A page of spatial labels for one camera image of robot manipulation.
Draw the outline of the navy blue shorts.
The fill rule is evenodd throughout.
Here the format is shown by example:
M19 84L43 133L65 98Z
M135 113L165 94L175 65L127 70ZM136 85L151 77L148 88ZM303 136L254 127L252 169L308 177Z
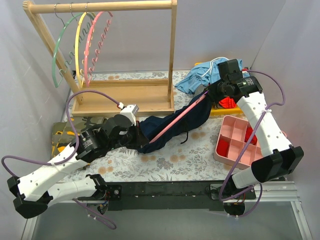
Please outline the navy blue shorts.
M162 130L164 130L171 122L173 122L183 111L190 107L193 103L197 103L190 111L188 111L181 119L174 123L162 136L156 141L146 144L137 151L141 154L152 153L163 148L166 143L173 137L183 133L188 133L201 125L203 125L209 118L212 102L206 96L200 100L201 94L195 96L188 105L176 110L166 117L150 116L140 122L140 129L148 140L153 140Z

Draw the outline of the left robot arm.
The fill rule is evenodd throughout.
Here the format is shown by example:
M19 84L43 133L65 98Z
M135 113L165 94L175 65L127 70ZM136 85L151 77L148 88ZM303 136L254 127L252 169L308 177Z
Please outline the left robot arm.
M108 193L107 183L99 174L88 174L84 179L61 183L71 172L104 157L109 151L126 147L139 149L149 143L140 123L117 114L103 124L91 126L69 143L47 164L32 173L7 180L15 196L15 210L25 219L42 214L48 207L66 200L85 197L102 200Z

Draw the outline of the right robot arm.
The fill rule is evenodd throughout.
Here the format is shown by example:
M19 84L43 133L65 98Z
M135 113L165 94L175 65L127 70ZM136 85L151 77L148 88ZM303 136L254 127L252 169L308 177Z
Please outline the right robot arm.
M230 97L242 110L257 137L262 154L250 167L233 173L229 171L218 199L222 202L237 199L256 184L291 174L304 156L301 146L284 136L271 113L274 103L267 104L263 88L254 76L244 77L236 59L217 65L220 79L207 87L207 96L217 103Z

